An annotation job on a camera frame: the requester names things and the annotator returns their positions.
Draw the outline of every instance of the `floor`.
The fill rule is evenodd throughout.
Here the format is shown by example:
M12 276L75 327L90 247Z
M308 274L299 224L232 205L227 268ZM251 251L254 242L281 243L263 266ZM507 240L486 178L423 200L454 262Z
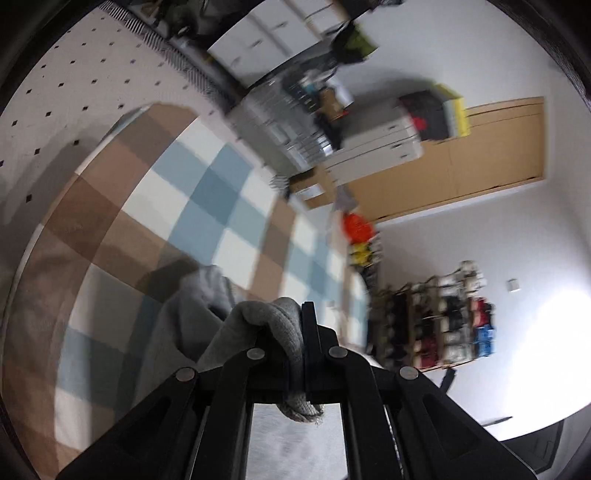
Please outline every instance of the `floor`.
M0 306L52 199L123 114L147 103L175 103L205 117L221 138L237 138L223 121L224 98L179 65L170 48L139 31L136 20L119 9L105 11L109 4L49 49L0 116Z

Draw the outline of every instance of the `red item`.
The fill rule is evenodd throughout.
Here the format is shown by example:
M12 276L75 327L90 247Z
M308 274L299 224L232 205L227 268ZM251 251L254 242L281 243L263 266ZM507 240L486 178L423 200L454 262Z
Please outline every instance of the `red item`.
M371 226L371 223L368 223L361 215L356 213L345 213L343 215L343 229L351 244L364 244L375 236L374 227Z

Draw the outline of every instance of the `wooden door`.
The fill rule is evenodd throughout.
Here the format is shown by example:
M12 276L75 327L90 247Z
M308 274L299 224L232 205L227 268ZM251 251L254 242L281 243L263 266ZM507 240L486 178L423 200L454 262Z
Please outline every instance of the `wooden door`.
M487 112L470 120L471 134L449 142L459 196L543 176L543 105Z
M457 196L451 176L449 142L422 145L421 158L347 184L368 220L379 222Z

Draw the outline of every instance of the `metal screw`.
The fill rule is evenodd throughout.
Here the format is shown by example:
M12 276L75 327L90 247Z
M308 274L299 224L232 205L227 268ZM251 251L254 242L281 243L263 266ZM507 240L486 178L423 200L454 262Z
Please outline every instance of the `metal screw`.
M402 367L400 369L400 376L405 380L416 380L418 378L418 370L414 367Z
M265 358L265 351L262 348L251 348L246 352L246 356L251 360L260 360L261 358Z
M329 355L332 358L345 358L347 356L347 349L341 346L332 346L330 347Z
M195 370L190 367L181 368L177 370L175 377L177 377L179 382L188 382L195 378Z

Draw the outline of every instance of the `white wall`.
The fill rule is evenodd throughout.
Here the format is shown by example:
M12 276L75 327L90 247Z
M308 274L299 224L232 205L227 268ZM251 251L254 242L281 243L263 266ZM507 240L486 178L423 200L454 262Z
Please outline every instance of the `white wall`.
M591 245L591 112L561 72L552 74L555 176Z
M496 352L459 368L450 396L499 440L548 426L591 401L591 258L571 210L547 184L408 221L380 223L382 278L393 286L475 260L496 305ZM517 278L521 291L508 293ZM439 383L441 374L433 378Z
M416 90L412 79L445 83L468 107L547 93L549 56L485 0L409 0L358 23L379 48L339 69L354 95L408 93Z

